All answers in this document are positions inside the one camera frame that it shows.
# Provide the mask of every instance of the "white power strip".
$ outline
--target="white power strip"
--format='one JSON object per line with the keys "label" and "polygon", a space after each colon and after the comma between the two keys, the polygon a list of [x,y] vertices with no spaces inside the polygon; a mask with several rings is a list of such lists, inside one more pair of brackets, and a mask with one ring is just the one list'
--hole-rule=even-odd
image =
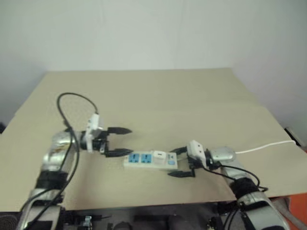
{"label": "white power strip", "polygon": [[176,170],[178,169],[177,155],[174,152],[156,150],[137,151],[125,157],[124,167]]}

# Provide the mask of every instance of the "white wall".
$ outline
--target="white wall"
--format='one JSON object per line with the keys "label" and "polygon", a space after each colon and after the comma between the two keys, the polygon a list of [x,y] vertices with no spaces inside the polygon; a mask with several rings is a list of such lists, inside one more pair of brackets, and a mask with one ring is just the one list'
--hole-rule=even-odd
{"label": "white wall", "polygon": [[307,140],[306,0],[0,0],[0,121],[46,70],[233,67]]}

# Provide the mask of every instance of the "white cable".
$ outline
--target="white cable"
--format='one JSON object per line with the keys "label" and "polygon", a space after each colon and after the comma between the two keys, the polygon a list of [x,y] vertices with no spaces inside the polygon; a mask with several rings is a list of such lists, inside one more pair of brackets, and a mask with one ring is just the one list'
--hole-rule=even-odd
{"label": "white cable", "polygon": [[249,150],[245,150],[245,151],[236,152],[236,154],[252,152],[252,151],[264,149],[264,148],[266,148],[266,147],[268,147],[268,146],[280,145],[280,144],[284,144],[284,143],[294,143],[294,144],[296,144],[296,142],[295,142],[294,140],[284,140],[284,141],[279,141],[279,142],[274,142],[274,143],[270,143],[270,144],[267,144],[267,145],[263,145],[263,146],[260,146],[260,147],[258,147],[258,148],[254,148],[254,149],[249,149]]}

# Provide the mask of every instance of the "blue outlet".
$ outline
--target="blue outlet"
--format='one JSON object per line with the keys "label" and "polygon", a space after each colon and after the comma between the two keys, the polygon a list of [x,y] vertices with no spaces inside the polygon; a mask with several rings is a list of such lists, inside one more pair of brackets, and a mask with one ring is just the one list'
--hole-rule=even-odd
{"label": "blue outlet", "polygon": [[138,153],[132,153],[129,155],[129,162],[138,163],[140,159],[140,155]]}
{"label": "blue outlet", "polygon": [[151,154],[142,154],[141,155],[141,162],[142,163],[151,163],[152,162],[152,155]]}

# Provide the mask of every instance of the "beige tabletop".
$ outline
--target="beige tabletop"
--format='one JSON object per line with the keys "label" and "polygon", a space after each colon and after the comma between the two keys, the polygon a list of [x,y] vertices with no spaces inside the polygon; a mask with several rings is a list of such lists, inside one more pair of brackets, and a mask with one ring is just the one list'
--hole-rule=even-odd
{"label": "beige tabletop", "polygon": [[[230,69],[50,72],[17,111],[0,139],[0,211],[17,211],[39,175],[51,137],[64,129],[56,109],[62,92],[77,92],[98,106],[104,127],[133,133],[111,136],[111,148],[164,150],[194,139],[207,148],[252,149],[290,140],[270,112]],[[84,130],[93,109],[68,96],[63,110]],[[267,195],[307,192],[307,155],[292,143],[239,154],[246,169],[269,187]],[[201,169],[196,178],[164,171],[123,169],[122,158],[81,153],[65,192],[66,209],[130,207],[234,199],[224,179]],[[180,161],[184,167],[185,160]]]}

